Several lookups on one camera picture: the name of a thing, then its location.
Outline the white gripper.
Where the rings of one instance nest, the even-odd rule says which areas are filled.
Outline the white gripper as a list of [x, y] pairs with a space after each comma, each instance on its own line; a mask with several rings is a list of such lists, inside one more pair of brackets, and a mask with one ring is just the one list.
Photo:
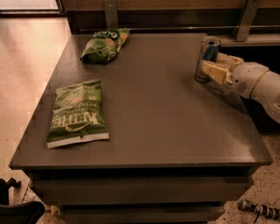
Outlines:
[[264, 89], [259, 83], [270, 71], [267, 66], [254, 62], [244, 63], [242, 58], [221, 52], [217, 54], [215, 62], [202, 60], [200, 66], [215, 82], [231, 84], [231, 87], [246, 99], [265, 97]]

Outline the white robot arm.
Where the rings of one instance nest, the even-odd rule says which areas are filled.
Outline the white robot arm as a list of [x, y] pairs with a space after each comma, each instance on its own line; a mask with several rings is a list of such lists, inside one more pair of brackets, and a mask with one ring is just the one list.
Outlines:
[[267, 66], [218, 53], [212, 61], [201, 60], [203, 73], [221, 85], [229, 85], [240, 96], [262, 105], [269, 117], [280, 124], [280, 75]]

